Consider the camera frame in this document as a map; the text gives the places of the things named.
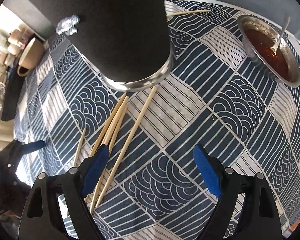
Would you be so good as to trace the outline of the wooden chopstick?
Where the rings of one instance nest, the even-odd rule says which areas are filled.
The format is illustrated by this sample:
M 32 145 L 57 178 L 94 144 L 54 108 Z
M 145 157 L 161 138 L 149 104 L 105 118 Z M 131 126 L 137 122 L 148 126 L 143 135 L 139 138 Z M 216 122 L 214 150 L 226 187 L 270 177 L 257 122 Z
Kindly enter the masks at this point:
M 75 158 L 74 158 L 74 167 L 76 167 L 76 165 L 77 165 L 77 161 L 78 161 L 79 154 L 81 152 L 81 148 L 82 148 L 82 144 L 83 144 L 83 140 L 85 137 L 85 132 L 86 132 L 86 128 L 83 129 L 82 135 L 81 135 L 80 140 L 77 145 L 77 150 L 76 150 L 76 154 L 75 154 Z
M 112 171 L 111 171 L 111 173 L 110 173 L 110 175 L 108 177 L 108 180 L 106 181 L 106 183 L 104 185 L 104 188 L 103 188 L 100 196 L 98 197 L 98 200 L 94 201 L 94 203 L 96 203 L 95 207 L 98 207 L 101 204 L 102 199 L 106 195 L 108 187 L 110 186 L 111 182 L 113 181 L 114 176 L 115 176 L 115 174 L 117 172 L 117 169 L 119 168 L 119 165 L 121 164 L 121 161 L 122 161 L 122 159 L 123 159 L 123 157 L 124 157 L 124 155 L 125 155 L 125 153 L 126 153 L 126 151 L 128 149 L 128 146 L 130 145 L 130 142 L 132 141 L 132 139 L 134 137 L 134 134 L 136 133 L 136 130 L 138 129 L 138 127 L 139 127 L 139 125 L 140 125 L 140 123 L 141 123 L 141 121 L 143 119 L 143 116 L 145 115 L 145 113 L 146 113 L 146 111 L 147 111 L 147 109 L 148 109 L 148 107 L 149 107 L 149 105 L 150 105 L 150 103 L 151 103 L 151 101 L 152 101 L 152 99 L 153 99 L 153 97 L 154 97 L 154 95 L 155 95 L 158 87 L 159 87 L 158 85 L 156 85 L 156 86 L 153 87 L 153 89 L 151 90 L 151 92 L 150 92 L 150 94 L 149 94 L 149 96 L 148 96 L 148 98 L 147 98 L 144 106 L 142 107 L 141 112 L 138 115 L 138 118 L 137 118 L 134 126 L 132 127 L 132 129 L 131 129 L 131 131 L 130 131 L 130 133 L 128 135 L 128 138 L 127 138 L 127 140 L 126 140 L 123 148 L 121 149 L 121 152 L 120 152 L 120 154 L 119 154 L 119 156 L 118 156 L 118 158 L 117 158 L 117 160 L 116 160 L 116 162 L 115 162 L 115 164 L 113 166 L 113 169 L 112 169 Z
M 104 127 L 102 128 L 102 131 L 100 132 L 95 145 L 93 147 L 93 150 L 91 151 L 90 157 L 96 153 L 96 150 L 101 145 L 107 145 L 110 143 L 112 137 L 114 137 L 114 131 L 115 128 L 117 128 L 119 120 L 122 116 L 125 114 L 126 105 L 128 102 L 128 96 L 126 93 L 123 94 L 123 96 L 120 97 L 119 101 L 117 102 L 115 108 L 113 109 L 110 117 L 106 120 Z M 103 180 L 103 176 L 105 173 L 105 169 L 103 169 L 101 176 L 96 184 L 96 187 L 93 191 L 93 197 L 91 201 L 90 211 L 92 212 L 93 208 L 96 204 L 96 199 L 98 197 L 98 193 L 100 190 L 100 186 Z
M 186 15 L 186 14 L 198 14 L 198 13 L 204 13 L 204 12 L 211 12 L 210 9 L 204 9 L 204 10 L 191 10 L 191 11 L 180 11 L 180 12 L 174 12 L 167 14 L 166 17 L 173 17 L 173 16 L 179 16 L 179 15 Z
M 116 106 L 114 107 L 114 109 L 112 110 L 112 113 L 110 114 L 109 118 L 106 120 L 106 122 L 104 123 L 104 126 L 101 130 L 101 132 L 99 133 L 97 140 L 94 143 L 93 149 L 91 150 L 89 157 L 92 157 L 95 153 L 96 150 L 98 149 L 98 147 L 100 146 L 101 140 L 103 139 L 105 133 L 108 130 L 109 125 L 111 124 L 115 114 L 117 113 L 117 111 L 119 110 L 119 107 L 122 105 L 124 99 L 126 98 L 127 93 L 123 93 L 122 96 L 119 98 Z
M 127 107 L 128 106 L 127 106 L 126 103 L 123 103 L 119 107 L 119 110 L 115 114 L 115 116 L 114 116 L 114 118 L 113 118 L 107 132 L 106 132 L 105 138 L 102 140 L 102 144 L 108 146 L 109 153 L 112 152 L 112 149 L 113 149 L 113 146 L 115 144 L 117 135 L 118 135 L 119 130 L 121 128 L 122 121 L 123 121 L 125 113 L 127 111 Z M 94 211 L 94 208 L 95 208 L 95 205 L 96 205 L 96 200 L 97 200 L 97 197 L 98 197 L 98 194 L 99 194 L 99 191 L 100 191 L 100 187 L 101 187 L 105 172 L 106 172 L 106 169 L 103 170 L 103 172 L 102 172 L 102 174 L 101 174 L 101 176 L 100 176 L 100 178 L 99 178 L 99 180 L 96 184 L 94 194 L 93 194 L 93 198 L 92 198 L 91 205 L 90 205 L 90 213 L 91 214 L 93 214 L 93 211 Z

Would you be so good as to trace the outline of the black side shelf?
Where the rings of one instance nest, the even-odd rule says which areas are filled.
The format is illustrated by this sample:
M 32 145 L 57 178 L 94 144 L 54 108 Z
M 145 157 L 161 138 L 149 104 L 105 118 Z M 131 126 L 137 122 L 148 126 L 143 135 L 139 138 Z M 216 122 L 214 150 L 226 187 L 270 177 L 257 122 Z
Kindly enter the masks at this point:
M 21 77 L 17 74 L 17 69 L 19 66 L 19 59 L 17 59 L 16 65 L 12 68 L 10 77 L 7 81 L 6 93 L 4 97 L 3 107 L 0 113 L 1 121 L 10 121 L 15 117 L 17 110 L 17 104 L 19 100 L 19 95 L 25 80 L 25 77 Z

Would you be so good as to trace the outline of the beige ceramic mug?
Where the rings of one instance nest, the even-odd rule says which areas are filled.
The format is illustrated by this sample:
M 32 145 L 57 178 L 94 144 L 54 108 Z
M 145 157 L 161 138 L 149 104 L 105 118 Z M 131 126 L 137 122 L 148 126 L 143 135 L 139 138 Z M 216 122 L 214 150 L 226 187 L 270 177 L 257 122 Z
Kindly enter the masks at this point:
M 38 64 L 42 60 L 44 53 L 44 45 L 37 38 L 34 37 L 27 44 L 19 59 L 17 74 L 21 77 L 24 77 L 27 74 L 29 74 L 31 70 L 38 66 Z

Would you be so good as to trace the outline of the blue white patterned tablecloth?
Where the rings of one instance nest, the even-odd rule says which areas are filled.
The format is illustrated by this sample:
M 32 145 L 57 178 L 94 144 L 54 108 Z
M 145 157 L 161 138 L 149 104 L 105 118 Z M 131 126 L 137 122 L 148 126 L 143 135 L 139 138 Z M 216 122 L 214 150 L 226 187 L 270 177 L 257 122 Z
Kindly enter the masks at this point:
M 210 9 L 168 20 L 175 68 L 159 84 L 93 218 L 106 239 L 195 239 L 216 204 L 192 150 L 240 174 L 262 172 L 281 226 L 300 218 L 300 86 L 267 78 L 247 57 L 237 18 L 246 11 L 208 0 L 167 0 L 168 12 Z M 300 67 L 300 42 L 285 37 Z M 86 158 L 120 92 L 64 36 L 50 38 L 41 63 L 25 78 L 14 135 L 46 146 L 26 155 L 18 178 L 65 173 Z

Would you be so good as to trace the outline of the black steel utensil cup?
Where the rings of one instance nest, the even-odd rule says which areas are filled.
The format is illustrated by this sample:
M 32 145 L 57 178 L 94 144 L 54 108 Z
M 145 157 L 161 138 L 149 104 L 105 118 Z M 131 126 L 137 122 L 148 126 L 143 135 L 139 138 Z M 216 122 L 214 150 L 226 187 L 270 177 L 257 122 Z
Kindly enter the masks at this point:
M 115 90 L 147 89 L 173 68 L 164 0 L 29 1 Z

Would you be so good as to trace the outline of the steel bowl with sauce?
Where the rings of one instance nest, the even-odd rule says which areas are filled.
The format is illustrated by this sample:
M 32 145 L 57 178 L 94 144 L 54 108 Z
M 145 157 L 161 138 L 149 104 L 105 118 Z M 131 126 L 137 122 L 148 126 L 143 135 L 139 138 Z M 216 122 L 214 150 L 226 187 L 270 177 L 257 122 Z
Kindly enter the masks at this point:
M 237 24 L 247 56 L 265 76 L 289 87 L 300 86 L 300 67 L 285 39 L 281 39 L 276 56 L 270 50 L 279 38 L 277 29 L 250 15 L 239 16 Z

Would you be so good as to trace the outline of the metal spoon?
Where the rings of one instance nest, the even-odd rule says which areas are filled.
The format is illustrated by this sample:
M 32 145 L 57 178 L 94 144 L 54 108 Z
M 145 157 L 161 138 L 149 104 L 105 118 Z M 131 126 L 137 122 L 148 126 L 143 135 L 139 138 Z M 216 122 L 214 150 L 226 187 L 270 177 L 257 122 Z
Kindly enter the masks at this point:
M 277 41 L 270 47 L 270 50 L 272 51 L 273 55 L 276 56 L 277 54 L 277 50 L 280 46 L 280 43 L 281 43 L 281 39 L 283 38 L 288 26 L 289 26 L 289 23 L 290 23 L 290 16 L 288 14 L 285 15 L 285 20 L 284 20 L 284 24 L 282 26 L 282 29 L 280 31 L 280 35 L 279 35 L 279 38 L 277 39 Z

